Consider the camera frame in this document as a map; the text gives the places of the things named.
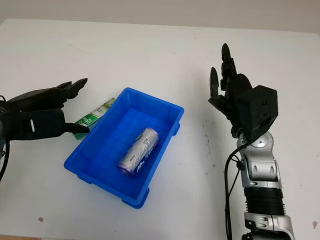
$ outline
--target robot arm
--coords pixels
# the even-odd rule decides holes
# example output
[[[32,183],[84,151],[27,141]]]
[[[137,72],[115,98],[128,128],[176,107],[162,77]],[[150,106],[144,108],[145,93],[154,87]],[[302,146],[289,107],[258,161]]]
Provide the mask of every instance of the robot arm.
[[[36,140],[53,138],[65,132],[88,133],[86,126],[66,123],[60,109],[68,99],[78,95],[87,83],[83,78],[72,84],[70,81],[57,87],[34,90],[8,101],[0,100],[0,158],[5,157],[0,171],[0,181],[8,164],[11,140]]]
[[[252,87],[248,78],[237,74],[228,45],[222,46],[222,80],[218,94],[218,75],[213,67],[210,73],[210,99],[232,124],[231,134],[238,139],[237,149],[229,156],[225,166],[227,239],[232,240],[228,165],[237,152],[238,165],[246,197],[246,228],[251,232],[242,240],[294,240],[291,219],[285,215],[279,167],[273,156],[274,140],[268,132],[278,116],[277,91],[265,86]]]
[[[243,134],[237,146],[245,143]],[[294,240],[291,218],[282,198],[279,167],[272,153],[274,139],[269,132],[240,151],[241,178],[246,197],[246,228],[242,240]]]

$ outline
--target wire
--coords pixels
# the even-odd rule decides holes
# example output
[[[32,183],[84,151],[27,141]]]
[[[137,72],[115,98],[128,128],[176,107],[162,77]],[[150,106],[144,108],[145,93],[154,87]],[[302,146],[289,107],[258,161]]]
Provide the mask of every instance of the wire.
[[[238,172],[237,172],[237,173],[236,173],[236,175],[235,175],[235,178],[234,178],[233,184],[232,184],[232,186],[231,186],[231,188],[230,188],[230,191],[229,191],[229,198],[230,198],[230,195],[231,195],[232,190],[234,189],[234,186],[235,186],[235,184],[236,184],[236,181],[237,181],[237,178],[238,178],[239,173],[240,173],[240,169],[238,169]]]
[[[228,167],[229,167],[229,163],[230,161],[233,159],[233,157],[236,157],[237,160],[239,160],[239,158],[236,156],[236,153],[239,152],[240,150],[246,148],[247,146],[249,146],[252,142],[247,142],[243,145],[241,145],[240,147],[238,147],[237,149],[235,149],[227,158],[226,163],[225,163],[225,167],[224,167],[224,190],[225,190],[225,231],[226,231],[226,238],[227,240],[232,240],[232,227],[231,227],[231,217],[230,217],[230,202],[229,202],[229,198],[230,198],[230,194],[231,191],[233,190],[233,187],[235,185],[236,179],[232,184],[231,190],[229,191],[229,185],[228,185]]]
[[[8,165],[9,154],[10,154],[10,141],[6,140],[5,141],[5,156],[4,156],[2,169],[0,171],[0,182],[1,182],[2,177],[5,174],[5,171],[6,171],[6,168],[7,168],[7,165]]]

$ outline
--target white surface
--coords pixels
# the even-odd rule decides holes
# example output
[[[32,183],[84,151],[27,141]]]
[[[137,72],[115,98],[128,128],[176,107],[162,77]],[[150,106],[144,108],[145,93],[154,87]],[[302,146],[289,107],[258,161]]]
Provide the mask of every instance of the white surface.
[[[279,117],[271,133],[284,203],[296,239],[318,240],[320,227],[313,228],[313,221],[320,222],[316,34],[17,19],[0,26],[1,94],[7,99],[88,77],[63,109],[67,121],[125,87],[180,105],[185,113],[140,210],[64,169],[79,144],[70,133],[12,142],[0,189],[0,233],[78,240],[226,239],[223,170],[236,140],[226,118],[208,103],[210,68],[221,74],[224,42],[238,73],[253,86],[278,91]],[[235,172],[232,166],[230,180]],[[235,239],[247,232],[244,211],[238,180],[231,197]]]

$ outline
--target black joint housing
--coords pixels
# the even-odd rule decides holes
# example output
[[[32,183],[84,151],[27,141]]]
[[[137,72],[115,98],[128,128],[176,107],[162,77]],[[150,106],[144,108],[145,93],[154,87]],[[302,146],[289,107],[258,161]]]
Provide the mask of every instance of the black joint housing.
[[[249,213],[284,216],[283,193],[279,188],[246,187],[244,188],[246,206]]]

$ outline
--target wall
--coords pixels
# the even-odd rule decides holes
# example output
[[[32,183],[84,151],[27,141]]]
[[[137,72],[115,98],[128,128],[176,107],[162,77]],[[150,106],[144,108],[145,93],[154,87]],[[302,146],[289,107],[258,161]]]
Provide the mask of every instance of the wall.
[[[318,0],[0,0],[7,18],[320,33]]]

